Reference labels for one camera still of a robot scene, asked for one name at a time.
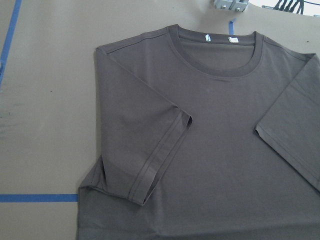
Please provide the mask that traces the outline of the dark brown t-shirt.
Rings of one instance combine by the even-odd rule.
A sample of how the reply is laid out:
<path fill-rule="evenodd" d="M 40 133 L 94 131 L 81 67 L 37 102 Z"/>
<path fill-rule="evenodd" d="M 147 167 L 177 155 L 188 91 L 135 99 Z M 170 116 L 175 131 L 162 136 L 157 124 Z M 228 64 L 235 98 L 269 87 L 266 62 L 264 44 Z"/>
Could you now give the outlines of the dark brown t-shirt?
<path fill-rule="evenodd" d="M 80 240 L 317 240 L 320 60 L 179 25 L 96 48 Z"/>

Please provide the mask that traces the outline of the brown paper table cover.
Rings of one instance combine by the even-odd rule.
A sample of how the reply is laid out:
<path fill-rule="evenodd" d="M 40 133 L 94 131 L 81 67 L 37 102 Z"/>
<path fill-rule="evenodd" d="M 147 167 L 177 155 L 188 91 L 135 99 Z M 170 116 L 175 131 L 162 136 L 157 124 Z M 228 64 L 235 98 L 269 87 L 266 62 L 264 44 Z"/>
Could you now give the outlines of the brown paper table cover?
<path fill-rule="evenodd" d="M 0 192 L 73 194 L 101 155 L 96 49 L 178 25 L 320 56 L 320 20 L 209 0 L 24 0 L 0 91 Z M 79 240 L 77 202 L 0 206 L 3 240 Z"/>

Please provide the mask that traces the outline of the grey metal clamp bracket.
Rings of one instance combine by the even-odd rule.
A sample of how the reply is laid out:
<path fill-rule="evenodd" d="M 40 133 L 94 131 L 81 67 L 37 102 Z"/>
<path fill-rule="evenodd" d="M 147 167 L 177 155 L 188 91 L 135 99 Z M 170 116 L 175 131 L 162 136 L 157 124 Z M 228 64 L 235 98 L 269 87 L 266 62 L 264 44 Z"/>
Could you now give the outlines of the grey metal clamp bracket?
<path fill-rule="evenodd" d="M 248 6 L 248 0 L 214 0 L 213 5 L 216 9 L 243 12 Z"/>

